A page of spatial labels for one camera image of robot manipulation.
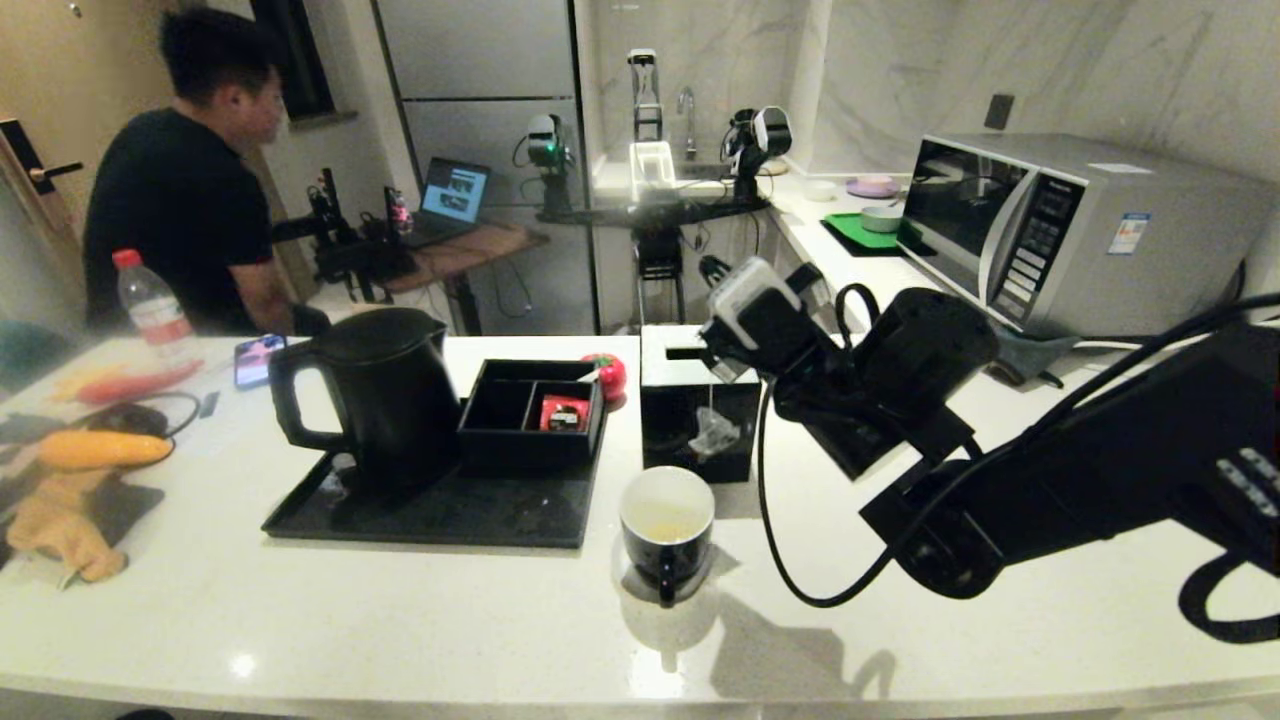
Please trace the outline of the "tea bag with string tag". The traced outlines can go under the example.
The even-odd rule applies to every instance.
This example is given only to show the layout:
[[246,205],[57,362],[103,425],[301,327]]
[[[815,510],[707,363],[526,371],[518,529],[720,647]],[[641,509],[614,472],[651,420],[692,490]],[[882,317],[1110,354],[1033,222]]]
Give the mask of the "tea bag with string tag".
[[716,386],[708,386],[707,401],[695,407],[694,416],[698,432],[687,446],[698,462],[732,448],[741,438],[740,424],[716,409]]

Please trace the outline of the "black electric kettle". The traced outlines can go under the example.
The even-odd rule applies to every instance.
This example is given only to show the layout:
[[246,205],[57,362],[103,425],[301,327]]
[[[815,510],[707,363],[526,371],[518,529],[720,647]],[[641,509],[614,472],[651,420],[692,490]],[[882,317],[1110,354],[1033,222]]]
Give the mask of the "black electric kettle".
[[[462,407],[444,364],[448,328],[416,307],[353,314],[269,361],[276,420],[298,447],[351,454],[361,484],[429,484],[460,460]],[[320,373],[340,430],[305,425],[296,377]]]

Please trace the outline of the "red tomato kitchen timer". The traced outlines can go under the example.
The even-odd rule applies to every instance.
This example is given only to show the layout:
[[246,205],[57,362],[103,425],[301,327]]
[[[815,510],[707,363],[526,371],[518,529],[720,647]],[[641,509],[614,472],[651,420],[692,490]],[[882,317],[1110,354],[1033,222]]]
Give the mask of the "red tomato kitchen timer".
[[613,354],[588,354],[581,363],[590,363],[607,402],[614,402],[625,396],[627,384],[626,365]]

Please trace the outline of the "green tray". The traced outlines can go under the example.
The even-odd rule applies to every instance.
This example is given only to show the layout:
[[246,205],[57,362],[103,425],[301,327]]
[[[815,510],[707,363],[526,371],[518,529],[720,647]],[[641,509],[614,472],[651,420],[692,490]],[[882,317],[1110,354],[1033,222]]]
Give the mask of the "green tray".
[[909,227],[902,219],[895,234],[877,234],[867,232],[860,224],[860,213],[836,213],[820,219],[820,225],[826,228],[838,243],[855,258],[901,258],[906,250],[928,254],[928,247],[923,243],[919,232]]

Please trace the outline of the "black mug white inside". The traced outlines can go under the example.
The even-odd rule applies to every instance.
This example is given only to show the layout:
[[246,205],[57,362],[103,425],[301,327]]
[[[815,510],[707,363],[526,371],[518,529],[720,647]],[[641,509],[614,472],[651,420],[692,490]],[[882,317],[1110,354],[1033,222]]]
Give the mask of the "black mug white inside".
[[625,487],[620,521],[627,556],[662,606],[710,561],[716,496],[698,474],[677,466],[643,470]]

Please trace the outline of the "wooden desk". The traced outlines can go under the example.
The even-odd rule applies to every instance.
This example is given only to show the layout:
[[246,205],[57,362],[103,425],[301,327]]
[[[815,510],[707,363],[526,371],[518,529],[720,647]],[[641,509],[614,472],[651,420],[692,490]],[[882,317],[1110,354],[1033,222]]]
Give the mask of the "wooden desk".
[[413,269],[379,281],[378,286],[389,293],[404,293],[440,282],[457,305],[454,323],[461,333],[481,334],[477,300],[468,282],[468,273],[549,242],[548,234],[526,225],[480,224],[453,238],[407,249],[407,258],[413,263]]

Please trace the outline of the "open laptop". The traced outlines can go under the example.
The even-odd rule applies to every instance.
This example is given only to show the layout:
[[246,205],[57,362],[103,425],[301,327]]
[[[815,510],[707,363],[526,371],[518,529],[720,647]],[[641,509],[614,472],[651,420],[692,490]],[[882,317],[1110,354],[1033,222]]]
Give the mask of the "open laptop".
[[431,158],[413,228],[402,236],[402,243],[424,249],[476,229],[490,177],[489,167]]

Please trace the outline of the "black serving tray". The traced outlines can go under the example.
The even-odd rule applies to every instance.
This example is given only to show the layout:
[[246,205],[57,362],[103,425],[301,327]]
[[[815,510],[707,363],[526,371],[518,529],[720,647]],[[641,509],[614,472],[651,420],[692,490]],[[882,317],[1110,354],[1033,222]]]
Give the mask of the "black serving tray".
[[360,489],[349,454],[326,452],[261,525],[273,538],[576,550],[602,439],[557,469],[461,465],[424,487]]

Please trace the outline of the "silver microwave oven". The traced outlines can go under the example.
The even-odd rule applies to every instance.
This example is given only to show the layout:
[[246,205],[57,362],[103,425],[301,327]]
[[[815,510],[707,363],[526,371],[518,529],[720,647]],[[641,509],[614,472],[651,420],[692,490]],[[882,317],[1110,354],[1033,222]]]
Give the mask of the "silver microwave oven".
[[1233,296],[1280,191],[1062,133],[925,135],[899,245],[995,322],[1146,338]]

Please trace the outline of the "smartphone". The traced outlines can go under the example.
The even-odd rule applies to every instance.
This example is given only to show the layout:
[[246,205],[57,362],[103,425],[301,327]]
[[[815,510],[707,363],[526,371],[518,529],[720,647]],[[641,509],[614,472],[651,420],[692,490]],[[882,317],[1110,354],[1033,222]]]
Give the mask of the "smartphone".
[[239,342],[233,351],[233,380],[239,391],[255,389],[269,383],[271,356],[288,346],[288,338],[266,334]]

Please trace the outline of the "printed white paper sheet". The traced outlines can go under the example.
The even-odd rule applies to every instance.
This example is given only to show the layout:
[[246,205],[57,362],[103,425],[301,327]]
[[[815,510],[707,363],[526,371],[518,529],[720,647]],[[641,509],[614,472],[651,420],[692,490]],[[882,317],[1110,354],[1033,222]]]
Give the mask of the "printed white paper sheet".
[[[288,348],[291,346],[291,337],[288,337],[288,336],[285,336],[285,337],[288,338],[288,346],[285,348]],[[247,340],[255,340],[255,338],[257,338],[257,337],[252,337],[252,338],[247,338]],[[210,419],[215,414],[215,411],[218,410],[218,405],[220,402],[220,398],[221,398],[221,396],[224,395],[225,391],[230,389],[230,391],[236,391],[236,392],[248,392],[248,391],[255,391],[255,389],[259,389],[259,388],[265,388],[265,387],[269,386],[269,383],[268,383],[266,386],[262,386],[262,387],[259,387],[259,388],[255,388],[255,389],[247,389],[247,391],[239,391],[239,389],[237,389],[234,387],[234,380],[233,380],[233,351],[234,351],[234,347],[239,342],[244,342],[247,340],[237,340],[233,343],[232,350],[227,351],[225,355],[219,355],[218,356],[218,361],[214,363],[206,372],[202,373],[202,375],[201,375],[201,383],[198,384],[198,393],[197,393],[197,397],[198,397],[197,418],[200,420]],[[275,352],[271,356],[271,359],[270,359],[269,380],[270,380],[270,374],[271,374],[271,361],[273,361],[274,356],[276,354],[279,354],[280,351]]]

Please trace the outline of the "plastic water bottle red cap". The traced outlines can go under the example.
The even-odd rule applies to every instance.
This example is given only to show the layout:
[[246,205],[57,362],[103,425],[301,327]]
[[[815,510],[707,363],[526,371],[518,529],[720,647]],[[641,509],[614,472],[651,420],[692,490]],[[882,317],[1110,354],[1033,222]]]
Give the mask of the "plastic water bottle red cap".
[[195,331],[170,286],[133,249],[115,251],[111,260],[120,305],[157,360],[170,369],[198,365]]

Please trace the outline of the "red elongated object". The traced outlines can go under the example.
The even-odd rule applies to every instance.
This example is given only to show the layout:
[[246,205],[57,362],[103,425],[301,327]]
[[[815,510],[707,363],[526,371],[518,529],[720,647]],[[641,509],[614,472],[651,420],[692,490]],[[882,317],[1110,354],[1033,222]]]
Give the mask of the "red elongated object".
[[141,375],[110,374],[81,386],[73,395],[79,404],[100,406],[124,402],[145,395],[168,389],[187,380],[204,368],[204,360],[195,360],[182,366]]

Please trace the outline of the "tan cloth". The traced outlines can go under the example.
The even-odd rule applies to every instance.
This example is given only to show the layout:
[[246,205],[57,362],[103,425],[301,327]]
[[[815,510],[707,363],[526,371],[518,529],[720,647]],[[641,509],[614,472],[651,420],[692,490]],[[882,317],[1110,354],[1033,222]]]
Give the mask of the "tan cloth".
[[87,514],[88,498],[115,478],[109,469],[52,471],[17,506],[5,539],[18,551],[45,551],[68,573],[96,583],[120,574],[125,553],[114,550]]

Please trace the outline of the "teal rounded chair back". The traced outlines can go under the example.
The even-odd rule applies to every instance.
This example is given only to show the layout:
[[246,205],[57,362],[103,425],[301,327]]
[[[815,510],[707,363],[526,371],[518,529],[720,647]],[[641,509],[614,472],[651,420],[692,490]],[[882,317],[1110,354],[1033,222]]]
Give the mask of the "teal rounded chair back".
[[76,356],[78,346],[41,325],[0,320],[0,389],[15,393]]

